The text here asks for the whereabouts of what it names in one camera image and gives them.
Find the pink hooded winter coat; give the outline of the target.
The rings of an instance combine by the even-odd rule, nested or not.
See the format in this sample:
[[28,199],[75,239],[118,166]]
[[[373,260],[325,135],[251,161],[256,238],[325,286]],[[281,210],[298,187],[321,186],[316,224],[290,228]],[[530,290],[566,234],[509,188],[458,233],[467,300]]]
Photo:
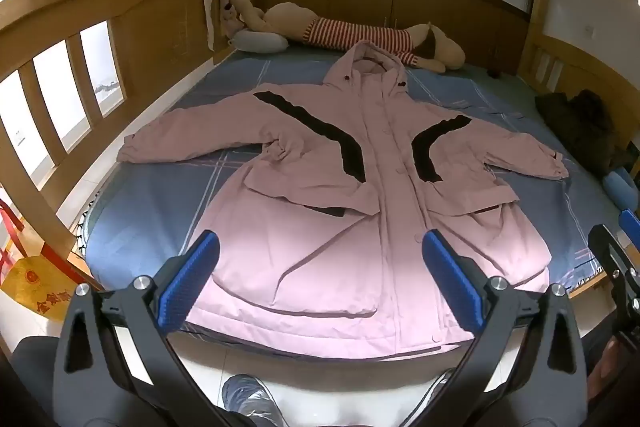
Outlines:
[[220,257],[188,322],[268,349],[341,360],[448,350],[469,338],[422,258],[442,233],[490,277],[549,283],[549,248],[497,169],[563,180],[533,136],[411,98],[396,56],[361,41],[322,83],[264,83],[171,110],[127,136],[130,164],[260,152],[198,221]]

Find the yellow red shopping bag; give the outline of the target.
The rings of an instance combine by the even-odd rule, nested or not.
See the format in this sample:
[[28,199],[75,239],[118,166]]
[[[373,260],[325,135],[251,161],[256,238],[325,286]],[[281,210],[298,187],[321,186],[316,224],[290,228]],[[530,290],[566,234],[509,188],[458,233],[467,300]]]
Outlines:
[[63,322],[80,284],[98,288],[88,274],[59,256],[40,235],[1,202],[1,290],[19,305],[48,320]]

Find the black clothes pile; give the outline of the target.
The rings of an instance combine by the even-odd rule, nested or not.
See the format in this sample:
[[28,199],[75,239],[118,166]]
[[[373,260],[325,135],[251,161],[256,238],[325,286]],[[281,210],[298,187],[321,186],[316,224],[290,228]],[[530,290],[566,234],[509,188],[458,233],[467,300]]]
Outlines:
[[598,181],[634,159],[617,144],[613,121],[594,92],[582,90],[574,98],[565,93],[538,95],[535,107],[567,152]]

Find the blue plaid bed sheet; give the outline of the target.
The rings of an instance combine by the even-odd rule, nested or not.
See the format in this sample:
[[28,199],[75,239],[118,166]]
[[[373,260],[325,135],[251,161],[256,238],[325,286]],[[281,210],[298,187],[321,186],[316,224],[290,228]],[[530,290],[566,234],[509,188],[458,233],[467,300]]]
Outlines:
[[[188,108],[216,103],[226,96],[265,83],[319,83],[337,56],[332,52],[290,49],[272,55],[235,52],[216,66],[177,102]],[[512,131],[526,132],[553,150],[561,142],[535,108],[534,91],[522,80],[488,77],[466,66],[439,76],[409,69],[408,91],[416,101],[460,109]],[[106,287],[122,287],[139,273],[154,273],[169,257],[186,248],[208,203],[258,147],[247,146],[178,164],[120,164],[85,215],[82,238],[93,276]],[[547,181],[498,171],[520,198],[526,216],[546,241],[552,256],[552,281],[571,291],[586,286],[601,271],[590,253],[588,233],[606,225],[616,233],[620,212],[602,185],[570,156],[570,176]]]

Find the small white plush dog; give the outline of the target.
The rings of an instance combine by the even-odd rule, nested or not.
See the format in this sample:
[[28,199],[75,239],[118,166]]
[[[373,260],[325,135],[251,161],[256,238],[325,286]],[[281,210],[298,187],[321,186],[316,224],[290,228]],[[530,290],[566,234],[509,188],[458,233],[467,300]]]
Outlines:
[[228,2],[221,9],[220,16],[222,29],[229,40],[244,28],[244,24],[242,20],[239,19],[238,12],[236,12],[231,2]]

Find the long striped plush dog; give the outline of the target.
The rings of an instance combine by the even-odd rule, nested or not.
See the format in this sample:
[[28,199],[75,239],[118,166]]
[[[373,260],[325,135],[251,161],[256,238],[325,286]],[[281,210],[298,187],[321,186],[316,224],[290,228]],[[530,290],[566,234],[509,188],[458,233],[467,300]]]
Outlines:
[[238,12],[243,29],[273,32],[288,42],[347,51],[357,42],[367,40],[396,55],[408,66],[439,74],[457,70],[465,63],[462,47],[431,23],[394,29],[332,20],[293,2],[279,3],[266,12],[256,8],[250,0],[228,2]]

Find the light blue pillow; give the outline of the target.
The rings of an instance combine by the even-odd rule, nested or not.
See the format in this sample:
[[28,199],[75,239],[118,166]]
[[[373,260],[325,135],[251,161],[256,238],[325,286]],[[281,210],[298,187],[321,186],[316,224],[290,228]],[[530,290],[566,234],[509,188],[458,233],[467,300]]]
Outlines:
[[639,190],[629,172],[623,168],[610,171],[602,180],[608,197],[620,210],[636,211],[639,207]]

